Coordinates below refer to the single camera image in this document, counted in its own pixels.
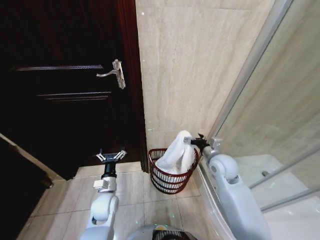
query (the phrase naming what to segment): glass panel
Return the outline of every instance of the glass panel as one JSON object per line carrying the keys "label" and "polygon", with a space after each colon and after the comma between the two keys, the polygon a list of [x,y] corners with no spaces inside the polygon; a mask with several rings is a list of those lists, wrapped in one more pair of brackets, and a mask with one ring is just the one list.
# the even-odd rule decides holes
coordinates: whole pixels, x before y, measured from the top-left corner
{"label": "glass panel", "polygon": [[320,1],[293,1],[217,136],[247,185],[320,146]]}
{"label": "glass panel", "polygon": [[257,185],[251,191],[259,207],[320,188],[320,151],[292,168]]}
{"label": "glass panel", "polygon": [[274,240],[320,239],[320,193],[264,214]]}

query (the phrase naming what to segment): silver door handle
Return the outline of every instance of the silver door handle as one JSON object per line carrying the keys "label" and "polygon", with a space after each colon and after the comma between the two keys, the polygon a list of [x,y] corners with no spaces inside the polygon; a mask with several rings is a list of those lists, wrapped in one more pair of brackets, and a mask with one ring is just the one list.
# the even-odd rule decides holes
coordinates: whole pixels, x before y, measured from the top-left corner
{"label": "silver door handle", "polygon": [[116,59],[112,62],[112,65],[113,65],[113,70],[111,70],[108,73],[103,73],[103,74],[97,73],[96,76],[98,78],[103,78],[103,77],[109,76],[111,74],[115,74],[116,79],[118,81],[119,88],[124,89],[126,87],[126,82],[125,82],[124,73],[122,71],[121,61]]}

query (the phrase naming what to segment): floor tile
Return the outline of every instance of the floor tile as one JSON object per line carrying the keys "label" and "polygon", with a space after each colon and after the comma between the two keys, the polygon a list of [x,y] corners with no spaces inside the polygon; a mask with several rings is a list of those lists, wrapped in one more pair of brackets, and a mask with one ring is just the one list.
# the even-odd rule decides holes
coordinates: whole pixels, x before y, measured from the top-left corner
{"label": "floor tile", "polygon": [[71,214],[63,240],[78,240],[85,231],[90,217],[90,210],[74,211]]}
{"label": "floor tile", "polygon": [[115,195],[119,198],[119,205],[143,203],[143,173],[132,172],[117,174]]}
{"label": "floor tile", "polygon": [[198,234],[203,239],[219,239],[201,196],[177,199],[183,229]]}
{"label": "floor tile", "polygon": [[100,179],[100,176],[90,176],[83,178],[83,185],[73,209],[74,211],[88,210],[91,208],[91,204],[99,195],[98,191],[93,188],[94,181]]}
{"label": "floor tile", "polygon": [[20,231],[19,236],[16,238],[16,240],[22,240],[24,239],[24,236],[29,228],[29,226],[31,225],[31,222],[34,218],[33,217],[29,217],[28,220],[26,221],[24,227],[22,228],[22,230]]}
{"label": "floor tile", "polygon": [[183,229],[177,199],[144,203],[145,224],[169,225]]}
{"label": "floor tile", "polygon": [[33,217],[37,214],[37,212],[39,211],[41,205],[44,203],[44,200],[45,198],[47,197],[48,195],[48,192],[49,192],[50,189],[46,189],[44,191],[44,193],[42,194],[41,198],[39,199],[37,205],[35,206],[35,208],[33,209],[33,212],[31,213],[30,217]]}
{"label": "floor tile", "polygon": [[91,177],[91,176],[101,176],[105,172],[105,165],[95,165],[95,166],[81,166],[78,169],[75,177]]}
{"label": "floor tile", "polygon": [[141,163],[139,161],[120,162],[115,165],[115,171],[117,174],[141,172]]}
{"label": "floor tile", "polygon": [[55,181],[36,215],[71,212],[77,203],[84,178]]}
{"label": "floor tile", "polygon": [[177,198],[185,198],[185,197],[194,197],[200,196],[199,189],[196,185],[196,181],[193,176],[190,177],[188,183],[186,184],[185,188],[176,194]]}
{"label": "floor tile", "polygon": [[[104,174],[104,171],[105,165],[81,166],[79,167],[75,177],[101,176]],[[117,174],[141,172],[141,163],[139,161],[120,162],[115,165],[115,171]]]}
{"label": "floor tile", "polygon": [[150,180],[150,175],[147,173],[143,173],[143,187],[144,202],[153,202],[177,198],[175,194],[164,194],[160,192],[158,189],[156,189]]}
{"label": "floor tile", "polygon": [[114,239],[126,240],[137,228],[144,225],[144,204],[119,206],[115,214]]}
{"label": "floor tile", "polygon": [[23,240],[62,240],[71,213],[35,216]]}

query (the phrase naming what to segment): towel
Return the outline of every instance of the towel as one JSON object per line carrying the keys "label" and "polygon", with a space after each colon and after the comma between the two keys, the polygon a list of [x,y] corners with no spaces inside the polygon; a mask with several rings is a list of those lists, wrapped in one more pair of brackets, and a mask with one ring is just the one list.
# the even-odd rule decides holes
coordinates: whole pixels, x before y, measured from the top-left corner
{"label": "towel", "polygon": [[169,174],[184,174],[190,169],[195,153],[193,147],[184,142],[185,137],[192,136],[186,130],[178,133],[164,155],[155,162],[159,169]]}

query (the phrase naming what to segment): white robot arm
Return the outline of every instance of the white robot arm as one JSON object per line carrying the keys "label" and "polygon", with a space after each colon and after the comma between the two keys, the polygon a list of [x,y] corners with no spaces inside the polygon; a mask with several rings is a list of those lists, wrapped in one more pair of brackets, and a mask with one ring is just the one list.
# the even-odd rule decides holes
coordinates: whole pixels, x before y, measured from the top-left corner
{"label": "white robot arm", "polygon": [[206,158],[206,164],[217,183],[217,195],[226,221],[237,240],[270,240],[267,222],[250,189],[239,174],[237,162],[220,154],[222,139],[212,138],[208,144],[204,136],[185,138],[186,143],[196,145]]}
{"label": "white robot arm", "polygon": [[96,156],[105,164],[101,180],[96,180],[93,187],[97,189],[99,197],[91,205],[88,224],[80,240],[113,240],[114,223],[119,206],[116,196],[116,162],[127,153],[122,150],[115,154],[97,154]]}

